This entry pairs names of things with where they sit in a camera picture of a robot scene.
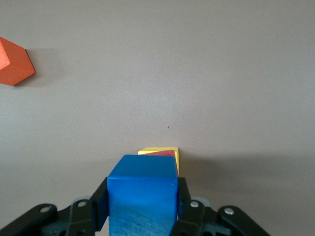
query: blue block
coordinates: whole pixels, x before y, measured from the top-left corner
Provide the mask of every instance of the blue block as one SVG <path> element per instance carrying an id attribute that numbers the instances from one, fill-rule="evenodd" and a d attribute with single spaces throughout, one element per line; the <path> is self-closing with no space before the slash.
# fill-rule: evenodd
<path id="1" fill-rule="evenodd" d="M 107 189 L 110 236 L 169 236 L 177 216 L 174 157 L 125 155 Z"/>

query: yellow block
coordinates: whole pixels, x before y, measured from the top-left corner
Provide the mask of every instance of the yellow block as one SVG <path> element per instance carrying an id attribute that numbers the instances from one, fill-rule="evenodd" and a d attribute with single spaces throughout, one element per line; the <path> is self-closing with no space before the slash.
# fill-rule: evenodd
<path id="1" fill-rule="evenodd" d="M 177 165 L 177 172 L 179 174 L 179 150 L 178 150 L 178 147 L 146 147 L 146 148 L 138 151 L 138 155 L 143 155 L 143 154 L 157 152 L 157 151 L 167 151 L 167 150 L 174 150 L 175 160 L 176 160 L 176 165 Z"/>

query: screw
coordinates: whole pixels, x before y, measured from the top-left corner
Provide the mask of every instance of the screw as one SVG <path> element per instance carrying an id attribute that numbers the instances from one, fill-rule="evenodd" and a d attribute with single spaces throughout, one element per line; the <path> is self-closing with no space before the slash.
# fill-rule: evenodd
<path id="1" fill-rule="evenodd" d="M 78 203 L 78 207 L 84 207 L 87 204 L 87 201 L 81 201 Z"/>
<path id="2" fill-rule="evenodd" d="M 43 207 L 42 209 L 40 209 L 40 213 L 45 213 L 45 212 L 48 212 L 50 210 L 51 206 L 45 206 Z"/>
<path id="3" fill-rule="evenodd" d="M 192 201 L 192 202 L 190 203 L 190 206 L 191 206 L 191 207 L 194 207 L 194 208 L 197 208 L 197 207 L 199 207 L 199 203 L 196 202 L 196 201 Z"/>
<path id="4" fill-rule="evenodd" d="M 228 214 L 228 215 L 234 215 L 234 211 L 231 208 L 225 208 L 224 212 L 225 214 Z"/>

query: wooden block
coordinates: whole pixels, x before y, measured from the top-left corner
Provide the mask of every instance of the wooden block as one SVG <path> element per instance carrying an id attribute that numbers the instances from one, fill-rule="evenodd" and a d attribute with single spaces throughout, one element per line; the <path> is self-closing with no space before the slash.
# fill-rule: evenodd
<path id="1" fill-rule="evenodd" d="M 26 50 L 0 37 L 0 83 L 14 86 L 34 73 Z"/>
<path id="2" fill-rule="evenodd" d="M 167 150 L 174 150 L 174 152 L 175 152 L 177 172 L 179 175 L 179 150 L 178 150 L 178 147 L 146 147 L 146 148 L 138 151 L 138 155 L 143 155 L 143 154 L 158 152 L 158 151 L 167 151 Z"/>
<path id="3" fill-rule="evenodd" d="M 176 158 L 175 151 L 174 150 L 165 150 L 165 151 L 157 151 L 157 152 L 150 152 L 143 155 L 151 155 L 151 156 L 172 156 Z M 179 170 L 176 164 L 177 169 L 177 175 L 179 176 Z"/>
<path id="4" fill-rule="evenodd" d="M 169 236 L 177 216 L 172 156 L 125 155 L 107 178 L 110 236 Z"/>

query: hexagonal block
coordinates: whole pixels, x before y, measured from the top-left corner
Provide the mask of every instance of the hexagonal block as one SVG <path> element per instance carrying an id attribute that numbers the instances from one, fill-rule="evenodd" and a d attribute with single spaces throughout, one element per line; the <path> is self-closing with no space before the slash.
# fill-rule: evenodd
<path id="1" fill-rule="evenodd" d="M 14 86 L 34 73 L 26 50 L 0 37 L 0 83 Z"/>

